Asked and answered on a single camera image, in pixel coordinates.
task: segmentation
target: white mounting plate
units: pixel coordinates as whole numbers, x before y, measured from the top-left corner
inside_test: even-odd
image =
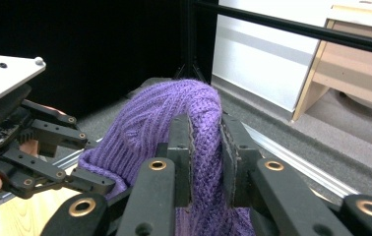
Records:
[[[45,66],[40,57],[0,56],[0,98],[43,72]]]

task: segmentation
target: knit texture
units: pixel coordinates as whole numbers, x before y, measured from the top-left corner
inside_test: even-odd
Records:
[[[220,100],[210,86],[181,80],[139,92],[121,110],[98,147],[79,166],[113,179],[111,198],[135,183],[141,163],[168,142],[171,120],[187,113],[193,127],[192,203],[176,209],[176,235],[254,235],[248,208],[227,208],[222,192]]]

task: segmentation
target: purple knitted fabric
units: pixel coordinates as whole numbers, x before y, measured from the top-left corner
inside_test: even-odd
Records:
[[[139,92],[118,114],[79,166],[111,178],[111,198],[135,183],[141,163],[168,141],[169,124],[187,113],[193,125],[192,203],[176,210],[176,235],[254,235],[247,208],[227,208],[222,192],[220,100],[210,86],[194,80],[160,83]]]

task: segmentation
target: white wall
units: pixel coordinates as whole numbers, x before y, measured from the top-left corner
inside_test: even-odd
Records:
[[[334,1],[219,0],[233,7],[322,27]],[[219,16],[213,74],[292,112],[318,40]]]

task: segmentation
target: black metal rod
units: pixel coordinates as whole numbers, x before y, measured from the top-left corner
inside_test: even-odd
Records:
[[[284,20],[212,3],[206,3],[203,1],[195,1],[195,7],[200,10],[216,12],[234,19],[259,24],[278,30],[294,32],[300,35],[314,37],[317,39],[326,40],[328,42],[372,52],[372,37],[315,27],[299,22]]]

